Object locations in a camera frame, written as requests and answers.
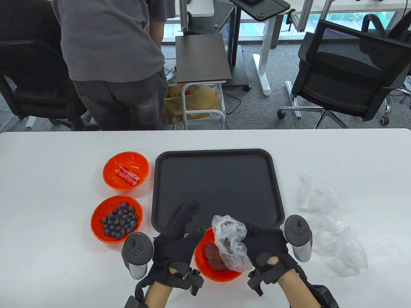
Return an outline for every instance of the transparent plastic bag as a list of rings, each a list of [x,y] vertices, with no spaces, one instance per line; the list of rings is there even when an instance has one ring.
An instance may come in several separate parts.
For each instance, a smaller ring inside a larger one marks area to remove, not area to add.
[[[302,211],[329,214],[338,208],[338,198],[330,189],[325,179],[311,175],[302,175],[298,203]]]
[[[339,240],[337,257],[348,267],[368,269],[368,261],[364,248],[355,237],[347,237]]]
[[[242,273],[252,269],[247,257],[247,248],[241,241],[247,235],[245,225],[231,216],[214,216],[211,222],[215,244],[219,249],[220,257],[227,267]]]
[[[325,179],[302,175],[298,207],[310,213],[306,219],[313,234],[312,250],[327,259],[339,276],[355,276],[368,269],[367,256],[357,239],[351,236],[351,227],[338,212],[337,193]]]

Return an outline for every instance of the red candy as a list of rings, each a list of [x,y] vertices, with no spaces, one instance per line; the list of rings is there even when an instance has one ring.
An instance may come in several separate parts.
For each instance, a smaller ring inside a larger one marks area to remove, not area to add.
[[[117,170],[116,173],[119,177],[122,177],[133,186],[136,185],[140,180],[140,178],[136,174],[125,167],[120,167],[120,169]]]

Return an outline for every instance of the hand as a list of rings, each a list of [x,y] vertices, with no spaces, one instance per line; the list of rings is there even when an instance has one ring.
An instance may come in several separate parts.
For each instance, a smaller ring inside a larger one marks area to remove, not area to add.
[[[191,263],[194,250],[206,233],[204,227],[184,237],[187,224],[200,210],[201,205],[195,201],[181,204],[170,215],[166,230],[154,240],[153,266],[148,276],[153,280],[170,287],[189,288],[182,280]],[[178,271],[171,274],[169,268]]]
[[[247,247],[247,256],[251,263],[262,273],[275,264],[276,259],[273,256],[277,256],[290,269],[297,265],[288,254],[287,240],[280,229],[263,229],[248,223],[247,236],[242,242]]]

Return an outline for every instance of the gray jeans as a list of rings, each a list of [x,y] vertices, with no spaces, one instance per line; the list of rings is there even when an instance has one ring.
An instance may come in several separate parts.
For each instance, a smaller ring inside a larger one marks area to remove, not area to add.
[[[103,131],[162,129],[167,82],[164,70],[128,83],[73,81],[77,94]]]

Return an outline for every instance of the black mesh chair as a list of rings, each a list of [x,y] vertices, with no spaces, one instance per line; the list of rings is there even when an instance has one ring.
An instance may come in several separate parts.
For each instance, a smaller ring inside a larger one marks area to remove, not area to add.
[[[6,76],[16,84],[10,87]],[[0,42],[0,93],[19,119],[48,118],[72,130],[98,130],[78,97],[60,53],[41,41]]]
[[[369,24],[372,23],[375,29],[369,29]],[[384,27],[376,14],[367,14],[364,16],[363,25],[361,27],[362,32],[377,35],[380,37],[387,37],[389,39],[395,39],[404,43],[411,44],[411,11],[405,14],[397,24],[391,30],[384,30]],[[404,95],[411,97],[411,91],[406,87],[397,88],[397,90]]]
[[[362,50],[372,50],[373,59]],[[315,34],[306,33],[298,52],[300,70],[290,99],[301,96],[320,107],[280,107],[320,112],[347,126],[334,112],[372,120],[388,94],[403,84],[411,62],[411,46],[320,20]]]

